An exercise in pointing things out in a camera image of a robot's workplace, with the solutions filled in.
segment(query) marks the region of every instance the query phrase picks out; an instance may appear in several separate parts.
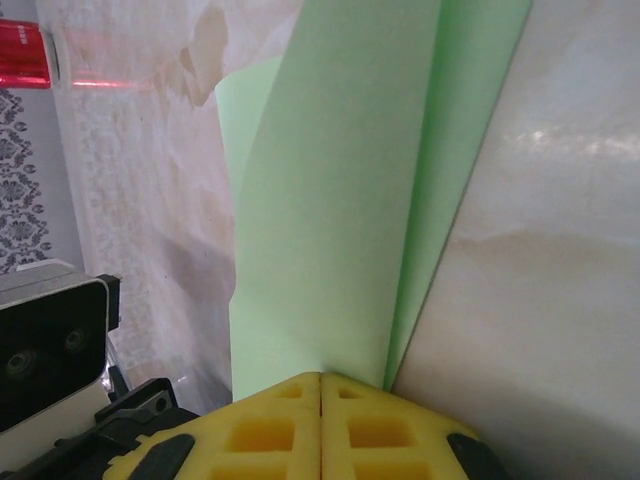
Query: red object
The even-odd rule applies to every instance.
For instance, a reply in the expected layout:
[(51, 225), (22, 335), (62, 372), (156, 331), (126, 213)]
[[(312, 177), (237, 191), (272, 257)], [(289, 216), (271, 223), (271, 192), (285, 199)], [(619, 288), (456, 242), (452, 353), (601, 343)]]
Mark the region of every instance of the red object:
[(38, 24), (0, 19), (0, 88), (51, 88), (44, 42)]

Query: black patterned wallpaper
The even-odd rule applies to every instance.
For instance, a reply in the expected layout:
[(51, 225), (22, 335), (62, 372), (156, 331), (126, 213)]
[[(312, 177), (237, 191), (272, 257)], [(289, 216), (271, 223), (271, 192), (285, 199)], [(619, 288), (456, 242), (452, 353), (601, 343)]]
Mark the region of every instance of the black patterned wallpaper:
[(20, 121), (23, 112), (22, 98), (0, 89), (0, 274), (44, 260), (51, 249), (41, 218), (44, 206), (38, 202), (40, 184), (33, 179), (31, 142), (25, 139), (28, 127)]

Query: beige marble surface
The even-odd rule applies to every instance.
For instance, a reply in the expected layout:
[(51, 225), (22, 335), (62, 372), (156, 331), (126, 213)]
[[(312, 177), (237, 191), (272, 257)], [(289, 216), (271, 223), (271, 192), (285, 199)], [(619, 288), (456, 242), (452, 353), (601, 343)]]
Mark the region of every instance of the beige marble surface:
[(396, 382), (515, 478), (640, 478), (638, 18), (534, 0)]
[(85, 266), (123, 277), (114, 332), (134, 383), (230, 400), (231, 194), (212, 90), (284, 51), (298, 0), (41, 0)]

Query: green paper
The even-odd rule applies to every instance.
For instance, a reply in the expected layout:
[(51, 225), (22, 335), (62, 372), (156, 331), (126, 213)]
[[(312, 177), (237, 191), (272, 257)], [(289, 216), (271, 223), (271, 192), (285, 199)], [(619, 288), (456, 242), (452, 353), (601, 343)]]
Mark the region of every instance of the green paper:
[(390, 389), (482, 145), (529, 0), (445, 0), (384, 386)]
[(440, 2), (307, 0), (248, 157), (234, 398), (384, 378)]
[(220, 130), (234, 205), (238, 205), (249, 152), (281, 60), (282, 57), (277, 57), (240, 70), (216, 86)]
[(444, 0), (429, 80), (437, 2), (401, 2), (422, 28), (398, 4), (342, 3), (307, 0), (279, 72), (216, 88), (238, 206), (235, 399), (305, 370), (392, 385), (529, 9)]

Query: floral wallpaper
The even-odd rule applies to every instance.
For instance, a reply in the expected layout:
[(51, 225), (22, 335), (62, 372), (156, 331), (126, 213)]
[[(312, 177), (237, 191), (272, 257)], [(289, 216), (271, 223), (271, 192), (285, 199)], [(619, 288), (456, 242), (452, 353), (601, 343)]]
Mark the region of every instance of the floral wallpaper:
[(51, 249), (23, 113), (22, 98), (0, 89), (0, 274), (22, 263), (44, 260)]

